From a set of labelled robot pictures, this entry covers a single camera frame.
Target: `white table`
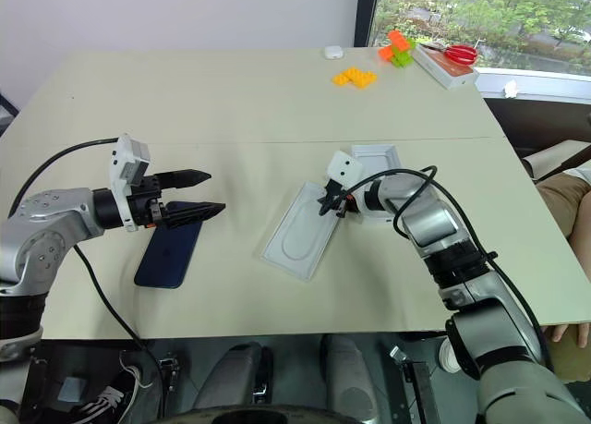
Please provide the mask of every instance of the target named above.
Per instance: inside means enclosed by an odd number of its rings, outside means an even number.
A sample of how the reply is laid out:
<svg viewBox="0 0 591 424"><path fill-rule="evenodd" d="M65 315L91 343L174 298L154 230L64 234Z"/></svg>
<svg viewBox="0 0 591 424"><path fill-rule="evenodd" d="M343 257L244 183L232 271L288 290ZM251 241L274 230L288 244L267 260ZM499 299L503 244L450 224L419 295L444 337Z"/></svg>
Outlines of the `white table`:
<svg viewBox="0 0 591 424"><path fill-rule="evenodd" d="M330 83L349 66L379 79L362 91ZM591 285L472 88L446 91L420 67L380 64L371 49L347 51L341 61L315 50L78 55L0 139L0 212L54 152L123 131L149 143L149 173L213 175L168 190L165 200L227 204L203 225L176 290L133 283L151 230L111 230L81 245L105 293L142 337L442 328L449 312L437 286L387 225L345 219L309 283L259 258L303 182L324 184L335 150L371 142L396 145L405 166L440 168L438 180L485 247L500 253L541 322L591 320ZM106 187L110 151L68 155L32 191ZM47 303L45 338L126 337L73 253Z"/></svg>

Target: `black sneaker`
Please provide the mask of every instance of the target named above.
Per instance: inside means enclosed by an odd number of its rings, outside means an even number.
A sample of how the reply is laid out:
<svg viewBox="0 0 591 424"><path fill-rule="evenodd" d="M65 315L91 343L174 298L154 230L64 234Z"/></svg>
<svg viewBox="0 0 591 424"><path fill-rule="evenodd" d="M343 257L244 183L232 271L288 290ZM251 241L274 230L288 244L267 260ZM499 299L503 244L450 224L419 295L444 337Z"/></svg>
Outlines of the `black sneaker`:
<svg viewBox="0 0 591 424"><path fill-rule="evenodd" d="M139 369L127 366L136 376L122 371L93 401L76 406L68 414L70 424L119 424L134 401L139 388Z"/></svg>

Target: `white wall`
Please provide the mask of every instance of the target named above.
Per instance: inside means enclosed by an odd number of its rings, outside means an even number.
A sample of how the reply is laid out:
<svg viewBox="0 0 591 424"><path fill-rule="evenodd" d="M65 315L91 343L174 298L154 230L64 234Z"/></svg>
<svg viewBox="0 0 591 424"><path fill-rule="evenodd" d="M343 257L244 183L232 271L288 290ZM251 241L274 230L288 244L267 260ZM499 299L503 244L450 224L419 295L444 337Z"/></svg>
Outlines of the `white wall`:
<svg viewBox="0 0 591 424"><path fill-rule="evenodd" d="M0 0L0 90L22 107L77 49L351 46L357 0Z"/></svg>

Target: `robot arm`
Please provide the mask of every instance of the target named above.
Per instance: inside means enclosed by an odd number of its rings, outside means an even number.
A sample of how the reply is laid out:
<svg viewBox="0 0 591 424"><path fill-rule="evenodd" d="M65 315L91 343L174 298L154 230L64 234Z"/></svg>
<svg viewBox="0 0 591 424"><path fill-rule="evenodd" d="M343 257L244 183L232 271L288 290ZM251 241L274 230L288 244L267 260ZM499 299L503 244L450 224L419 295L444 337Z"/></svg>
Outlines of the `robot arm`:
<svg viewBox="0 0 591 424"><path fill-rule="evenodd" d="M356 163L340 151L335 154L320 214L337 209L342 199L336 195L361 180L361 173L349 173ZM414 197L425 182L393 174L355 195L375 211L396 214L406 205L399 213L404 231L439 286L441 300L455 312L445 324L454 353L464 372L480 380L479 416L503 424L589 422L564 385L541 365L533 326L462 220L431 185Z"/></svg>
<svg viewBox="0 0 591 424"><path fill-rule="evenodd" d="M78 242L124 225L176 227L211 218L224 204L200 202L168 211L166 188L195 186L207 173L182 170L144 176L145 144L119 138L111 158L112 189L49 190L22 201L0 230L0 408L16 412L27 377L30 350L42 336L45 298L62 260Z"/></svg>

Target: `person's hand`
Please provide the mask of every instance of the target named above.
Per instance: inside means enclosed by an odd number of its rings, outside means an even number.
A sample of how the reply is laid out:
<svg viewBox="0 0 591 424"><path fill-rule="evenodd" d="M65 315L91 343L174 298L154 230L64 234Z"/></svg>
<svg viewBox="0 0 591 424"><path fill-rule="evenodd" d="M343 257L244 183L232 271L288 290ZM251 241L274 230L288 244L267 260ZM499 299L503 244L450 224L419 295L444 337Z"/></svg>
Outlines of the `person's hand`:
<svg viewBox="0 0 591 424"><path fill-rule="evenodd" d="M562 336L564 335L564 332L566 332L566 329L569 328L569 324L559 324L554 325L552 327L553 330L550 339L553 342L558 343L562 339ZM577 327L578 329L576 344L581 348L585 348L587 346L587 341L589 339L589 322L585 322L583 324L573 324L573 327ZM548 329L548 327L542 327L542 331L545 332L546 329Z"/></svg>

